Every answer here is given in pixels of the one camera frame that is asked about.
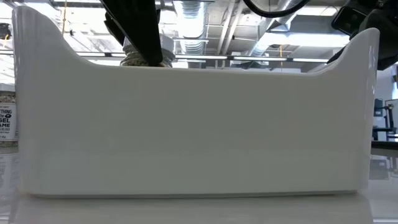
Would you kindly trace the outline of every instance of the exposed ductwork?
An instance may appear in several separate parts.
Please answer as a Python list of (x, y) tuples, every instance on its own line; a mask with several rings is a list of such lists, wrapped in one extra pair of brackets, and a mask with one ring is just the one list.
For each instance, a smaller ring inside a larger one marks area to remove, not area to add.
[[(292, 6), (296, 5), (299, 3), (301, 0), (280, 0), (278, 2), (276, 11), (283, 11), (288, 8), (291, 8)], [(248, 56), (253, 56), (253, 57), (259, 57), (263, 55), (263, 53), (267, 50), (269, 43), (268, 41), (268, 35), (270, 35), (269, 30), (271, 29), (277, 29), (278, 31), (289, 31), (290, 30), (290, 22), (294, 19), (294, 17), (297, 15), (297, 13), (292, 13), (288, 16), (280, 17), (280, 18), (265, 18), (262, 22), (261, 25), (262, 28), (265, 28), (266, 32), (262, 35), (262, 37), (257, 41), (257, 43), (254, 45), (254, 47), (248, 52)]]
[[(206, 30), (207, 3), (200, 1), (174, 1), (178, 14), (178, 34), (184, 39), (180, 42), (183, 54), (203, 54), (205, 42), (202, 39)], [(199, 63), (190, 63), (190, 67), (197, 67)]]

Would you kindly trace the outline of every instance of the ceiling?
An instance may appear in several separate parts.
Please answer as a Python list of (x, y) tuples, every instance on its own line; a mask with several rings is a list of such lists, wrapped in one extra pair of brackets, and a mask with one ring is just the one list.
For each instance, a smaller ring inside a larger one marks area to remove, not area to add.
[[(225, 21), (224, 13), (226, 12), (230, 0), (214, 0), (208, 4), (206, 12), (206, 55), (214, 55), (223, 30)], [(256, 0), (256, 4), (271, 10), (275, 9), (278, 0)], [(100, 7), (101, 4), (97, 0), (68, 0), (66, 10), (65, 23), (65, 40), (77, 52), (123, 52), (120, 44), (111, 36), (104, 25), (105, 10)], [(15, 5), (27, 5), (45, 14), (58, 25), (62, 30), (62, 19), (64, 12), (63, 0), (0, 0), (0, 22), (11, 23), (12, 7)], [(334, 0), (313, 0), (293, 19), (288, 34), (313, 34), (306, 39), (314, 38), (315, 34), (342, 35), (331, 28), (331, 21), (335, 12), (344, 4), (344, 1)], [(262, 18), (252, 13), (246, 5), (241, 14), (233, 15), (229, 24), (231, 30), (232, 21), (238, 17), (238, 24), (233, 31), (233, 38), (226, 51), (226, 55), (241, 54), (244, 55), (248, 50), (253, 48), (254, 44), (262, 36), (259, 29)], [(173, 11), (162, 11), (159, 22), (159, 30), (161, 33), (178, 39), (178, 19)], [(342, 46), (330, 47), (328, 42), (315, 44), (311, 46), (313, 41), (300, 42), (295, 41), (288, 44), (275, 43), (266, 50), (266, 54), (270, 57), (295, 57), (295, 58), (330, 58), (333, 53), (337, 52)], [(176, 54), (180, 53), (179, 40), (175, 41)], [(0, 50), (12, 50), (12, 38), (9, 40), (0, 40)], [(117, 65), (121, 58), (112, 58), (109, 61), (106, 58), (97, 60), (97, 63), (105, 63), (108, 65)], [(319, 63), (297, 63), (297, 62), (268, 62), (260, 66), (262, 69), (281, 70), (291, 69), (294, 72), (307, 72), (317, 66)], [(214, 60), (207, 60), (202, 67), (214, 67)], [(13, 59), (12, 55), (0, 54), (0, 83), (13, 83)]]

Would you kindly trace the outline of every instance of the wall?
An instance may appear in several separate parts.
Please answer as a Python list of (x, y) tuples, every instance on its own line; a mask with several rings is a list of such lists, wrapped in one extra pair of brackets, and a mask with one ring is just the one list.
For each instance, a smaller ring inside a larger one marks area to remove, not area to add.
[[(375, 98), (381, 98), (383, 101), (392, 99), (392, 91), (394, 89), (394, 81), (392, 75), (396, 74), (395, 66), (385, 69), (384, 71), (377, 71), (376, 87), (374, 90)], [(373, 118), (373, 125), (385, 128), (384, 118)], [(386, 135), (379, 133), (379, 140), (385, 141)]]

